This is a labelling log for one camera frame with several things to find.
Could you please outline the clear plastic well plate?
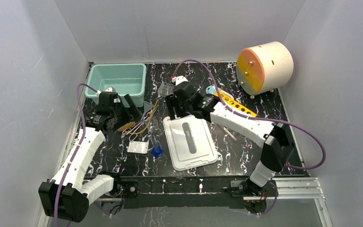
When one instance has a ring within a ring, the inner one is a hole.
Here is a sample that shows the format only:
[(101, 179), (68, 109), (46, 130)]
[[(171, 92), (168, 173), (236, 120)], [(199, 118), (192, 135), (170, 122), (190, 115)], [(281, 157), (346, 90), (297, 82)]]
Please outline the clear plastic well plate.
[(174, 85), (172, 83), (162, 82), (159, 86), (157, 93), (158, 97), (166, 97), (173, 94)]

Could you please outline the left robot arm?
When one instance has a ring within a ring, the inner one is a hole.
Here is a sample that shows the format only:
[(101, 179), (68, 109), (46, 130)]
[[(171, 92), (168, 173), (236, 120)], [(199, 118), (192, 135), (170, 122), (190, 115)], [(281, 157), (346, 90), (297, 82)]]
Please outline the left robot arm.
[(98, 103), (83, 113), (76, 144), (62, 167), (38, 189), (45, 215), (79, 223), (98, 198), (106, 193), (111, 197), (121, 194), (119, 173), (103, 170), (90, 181), (84, 177), (106, 135), (140, 116), (141, 111), (130, 95), (98, 93)]

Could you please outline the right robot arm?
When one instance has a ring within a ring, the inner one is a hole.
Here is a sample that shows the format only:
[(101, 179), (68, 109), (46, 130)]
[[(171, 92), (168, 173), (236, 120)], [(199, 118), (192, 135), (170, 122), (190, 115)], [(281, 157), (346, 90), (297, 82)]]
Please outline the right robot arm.
[(220, 94), (200, 94), (189, 82), (176, 85), (173, 93), (165, 97), (165, 102), (171, 121), (194, 116), (225, 126), (251, 139), (262, 149), (260, 160), (245, 184), (232, 188), (238, 195), (261, 195), (295, 150), (288, 122), (251, 117), (232, 108)]

